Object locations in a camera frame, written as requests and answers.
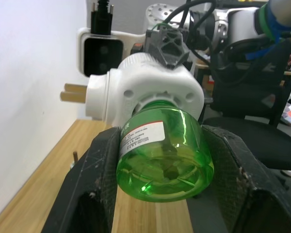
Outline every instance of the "cable connector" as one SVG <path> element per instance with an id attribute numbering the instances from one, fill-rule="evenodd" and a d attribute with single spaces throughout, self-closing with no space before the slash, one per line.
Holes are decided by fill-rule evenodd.
<path id="1" fill-rule="evenodd" d="M 91 33 L 98 35 L 110 35 L 113 17 L 114 5 L 110 6 L 108 11 L 109 0 L 98 0 L 97 10 L 95 3 L 92 7 L 91 15 Z"/>

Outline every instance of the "green plastic bottle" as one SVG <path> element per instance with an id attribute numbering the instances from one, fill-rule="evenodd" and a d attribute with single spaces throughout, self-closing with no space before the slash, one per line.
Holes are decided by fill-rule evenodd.
<path id="1" fill-rule="evenodd" d="M 213 172 L 201 127 L 167 101 L 146 105 L 122 129 L 116 177 L 134 198 L 186 199 L 205 189 Z"/>

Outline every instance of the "black office chair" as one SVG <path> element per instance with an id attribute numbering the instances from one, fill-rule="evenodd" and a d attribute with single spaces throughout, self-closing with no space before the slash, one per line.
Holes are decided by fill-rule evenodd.
<path id="1" fill-rule="evenodd" d="M 205 125 L 223 128 L 242 138 L 253 155 L 268 168 L 291 170 L 291 137 L 277 129 L 291 91 L 291 77 L 285 80 L 284 71 L 291 54 L 291 43 L 285 40 L 270 50 L 251 71 L 249 78 L 237 86 L 227 87 L 215 82 L 211 109 L 223 117 L 209 118 Z M 236 67 L 238 75 L 245 73 Z M 227 72 L 218 71 L 224 79 Z M 275 99 L 273 104 L 268 99 Z M 245 116 L 266 117 L 269 124 L 245 120 Z"/>

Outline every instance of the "bottle label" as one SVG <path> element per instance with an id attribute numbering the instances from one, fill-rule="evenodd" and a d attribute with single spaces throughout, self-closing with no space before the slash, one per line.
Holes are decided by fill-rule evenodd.
<path id="1" fill-rule="evenodd" d="M 159 142 L 165 139 L 164 124 L 156 121 L 141 125 L 130 131 L 122 139 L 120 144 L 120 158 L 131 150 L 151 142 Z"/>

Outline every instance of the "wooden surface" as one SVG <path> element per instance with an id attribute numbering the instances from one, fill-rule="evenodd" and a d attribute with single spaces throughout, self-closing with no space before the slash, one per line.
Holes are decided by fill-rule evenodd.
<path id="1" fill-rule="evenodd" d="M 197 67 L 199 69 L 209 69 L 209 66 L 206 64 L 200 64 L 200 63 L 196 63 Z M 289 75 L 291 76 L 291 71 L 285 71 L 284 75 Z"/>
<path id="2" fill-rule="evenodd" d="M 39 233 L 73 161 L 82 156 L 99 132 L 98 121 L 77 120 L 0 214 L 0 233 Z M 192 233 L 185 200 L 150 203 L 118 188 L 112 233 Z"/>

